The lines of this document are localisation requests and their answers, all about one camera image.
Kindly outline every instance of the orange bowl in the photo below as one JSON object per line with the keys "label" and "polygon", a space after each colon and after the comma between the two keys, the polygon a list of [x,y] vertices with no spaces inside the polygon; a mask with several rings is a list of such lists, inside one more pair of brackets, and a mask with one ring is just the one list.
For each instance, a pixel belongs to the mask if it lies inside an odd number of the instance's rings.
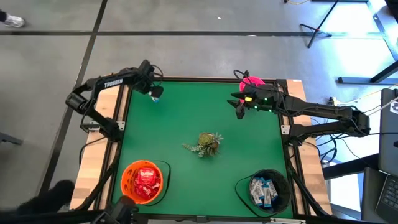
{"label": "orange bowl", "polygon": [[[143,167],[151,167],[154,168],[160,175],[160,186],[159,190],[151,199],[146,200],[141,196],[137,195],[134,191],[134,177],[136,176],[137,171]],[[120,181],[120,188],[122,190],[122,194],[128,196],[133,199],[133,201],[138,205],[145,205],[147,203],[152,202],[160,195],[163,189],[163,175],[162,171],[151,161],[136,161],[130,164],[123,172],[122,179]]]}

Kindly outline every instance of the gray floor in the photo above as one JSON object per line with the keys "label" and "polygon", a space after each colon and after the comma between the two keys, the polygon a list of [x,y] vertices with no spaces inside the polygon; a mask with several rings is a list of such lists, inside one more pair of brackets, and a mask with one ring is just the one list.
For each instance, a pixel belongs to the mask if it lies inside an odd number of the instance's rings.
{"label": "gray floor", "polygon": [[[377,6],[383,3],[373,1]],[[0,0],[1,9],[29,21],[21,30],[38,31],[90,31],[100,5],[100,0]],[[300,32],[299,23],[317,26],[330,6],[330,2],[293,6],[278,0],[113,0],[108,1],[99,30]],[[382,22],[396,27],[390,19]],[[339,4],[323,28],[354,35],[378,32],[363,3]],[[10,29],[0,26],[0,30]],[[393,31],[389,34],[396,40]],[[0,207],[16,206],[37,192],[88,39],[0,36],[0,131],[24,140],[22,146],[0,144]],[[311,49],[305,45],[308,41],[307,37],[101,36],[96,38],[84,80],[148,59],[170,76],[233,77],[232,71],[240,69],[262,78],[301,79],[307,100],[324,103],[330,96],[349,101],[382,88],[338,85],[336,78],[371,77],[394,61],[379,37],[317,39]],[[80,118],[72,117],[53,184],[76,179],[78,151],[86,138],[78,127]]]}

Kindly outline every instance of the shoe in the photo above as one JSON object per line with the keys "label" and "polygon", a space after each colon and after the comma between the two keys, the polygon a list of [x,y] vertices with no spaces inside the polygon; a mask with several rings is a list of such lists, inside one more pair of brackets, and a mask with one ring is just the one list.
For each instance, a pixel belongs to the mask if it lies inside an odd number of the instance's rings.
{"label": "shoe", "polygon": [[21,17],[12,16],[7,14],[7,19],[4,21],[4,24],[8,27],[16,27],[20,28],[25,25],[25,20]]}

